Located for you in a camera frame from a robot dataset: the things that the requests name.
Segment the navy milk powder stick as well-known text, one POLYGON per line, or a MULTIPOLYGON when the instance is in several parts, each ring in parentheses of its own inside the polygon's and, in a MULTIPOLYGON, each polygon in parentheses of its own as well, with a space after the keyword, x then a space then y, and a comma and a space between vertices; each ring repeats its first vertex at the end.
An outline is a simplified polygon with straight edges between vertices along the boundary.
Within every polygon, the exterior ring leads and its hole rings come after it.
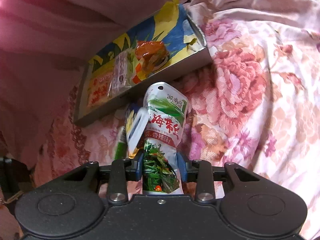
POLYGON ((138 105, 129 105, 125 115, 125 133, 130 158, 138 152, 138 145, 149 121, 148 111, 138 105))

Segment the green seaweed snack packet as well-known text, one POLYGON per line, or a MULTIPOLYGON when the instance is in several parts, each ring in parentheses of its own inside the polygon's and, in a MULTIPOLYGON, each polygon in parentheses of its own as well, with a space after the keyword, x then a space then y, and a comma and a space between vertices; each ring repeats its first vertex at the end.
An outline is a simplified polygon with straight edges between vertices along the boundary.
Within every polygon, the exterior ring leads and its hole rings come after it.
POLYGON ((144 96, 149 116, 144 131, 143 191, 182 194, 177 147, 182 140, 188 99, 171 85, 158 82, 144 96))

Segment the small green snack packet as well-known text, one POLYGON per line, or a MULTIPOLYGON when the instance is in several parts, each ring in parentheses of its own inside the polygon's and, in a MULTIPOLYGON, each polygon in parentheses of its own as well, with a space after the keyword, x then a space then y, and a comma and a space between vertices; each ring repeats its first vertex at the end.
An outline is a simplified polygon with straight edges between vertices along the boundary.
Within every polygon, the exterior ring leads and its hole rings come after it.
POLYGON ((127 156, 127 140, 125 127, 121 126, 119 128, 116 143, 114 146, 114 159, 125 159, 127 156))

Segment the orange rice cracker packet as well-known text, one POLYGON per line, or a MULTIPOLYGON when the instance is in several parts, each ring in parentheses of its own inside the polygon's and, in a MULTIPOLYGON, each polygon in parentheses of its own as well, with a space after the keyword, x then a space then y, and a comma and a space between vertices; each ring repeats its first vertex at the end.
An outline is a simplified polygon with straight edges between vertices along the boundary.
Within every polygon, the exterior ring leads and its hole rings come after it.
POLYGON ((113 72, 108 71, 100 74, 90 80, 88 86, 87 107, 94 108, 106 103, 110 96, 110 84, 113 78, 113 72))

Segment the clear wrapped biscuit packet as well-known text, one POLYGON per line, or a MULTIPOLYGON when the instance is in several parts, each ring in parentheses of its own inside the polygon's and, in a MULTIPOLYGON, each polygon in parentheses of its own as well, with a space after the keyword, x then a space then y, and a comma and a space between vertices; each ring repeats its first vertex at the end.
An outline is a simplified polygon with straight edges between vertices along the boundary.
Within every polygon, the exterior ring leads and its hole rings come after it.
POLYGON ((115 98, 118 94, 131 88, 132 76, 132 49, 126 49, 115 58, 112 81, 109 88, 109 96, 115 98))

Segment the pink floral bedsheet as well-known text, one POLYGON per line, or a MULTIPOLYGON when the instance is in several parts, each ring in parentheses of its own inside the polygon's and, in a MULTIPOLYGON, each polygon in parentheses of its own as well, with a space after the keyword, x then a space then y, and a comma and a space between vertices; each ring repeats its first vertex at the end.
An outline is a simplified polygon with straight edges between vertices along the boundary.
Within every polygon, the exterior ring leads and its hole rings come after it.
MULTIPOLYGON (((238 163, 300 195, 302 236, 319 239, 319 0, 183 2, 213 64, 172 83, 189 100, 180 151, 215 166, 238 163)), ((78 128, 77 90, 30 166, 36 186, 89 160, 112 161, 124 110, 78 128)))

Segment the orange red snack packet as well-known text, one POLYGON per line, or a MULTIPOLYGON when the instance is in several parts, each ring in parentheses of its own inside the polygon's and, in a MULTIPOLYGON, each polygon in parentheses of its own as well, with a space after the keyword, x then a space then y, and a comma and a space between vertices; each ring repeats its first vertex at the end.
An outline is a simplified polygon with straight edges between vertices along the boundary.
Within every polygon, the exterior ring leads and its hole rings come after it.
POLYGON ((132 82, 138 84, 167 63, 169 52, 163 41, 138 41, 134 59, 132 82))

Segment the colourful cardboard tray box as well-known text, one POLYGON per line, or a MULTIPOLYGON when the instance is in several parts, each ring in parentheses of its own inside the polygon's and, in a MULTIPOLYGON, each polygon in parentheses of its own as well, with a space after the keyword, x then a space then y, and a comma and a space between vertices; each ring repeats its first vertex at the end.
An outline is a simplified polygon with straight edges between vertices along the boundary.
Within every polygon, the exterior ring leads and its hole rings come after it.
POLYGON ((157 82, 170 82, 211 63, 202 30, 180 0, 98 51, 79 85, 74 123, 85 127, 133 101, 157 82))

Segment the pink curtain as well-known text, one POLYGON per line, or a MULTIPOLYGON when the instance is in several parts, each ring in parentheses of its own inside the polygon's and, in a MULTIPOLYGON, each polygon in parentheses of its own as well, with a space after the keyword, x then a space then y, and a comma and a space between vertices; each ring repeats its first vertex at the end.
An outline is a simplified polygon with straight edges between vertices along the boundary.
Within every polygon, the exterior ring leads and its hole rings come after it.
POLYGON ((34 166, 86 62, 166 1, 1 0, 1 133, 8 152, 34 166))

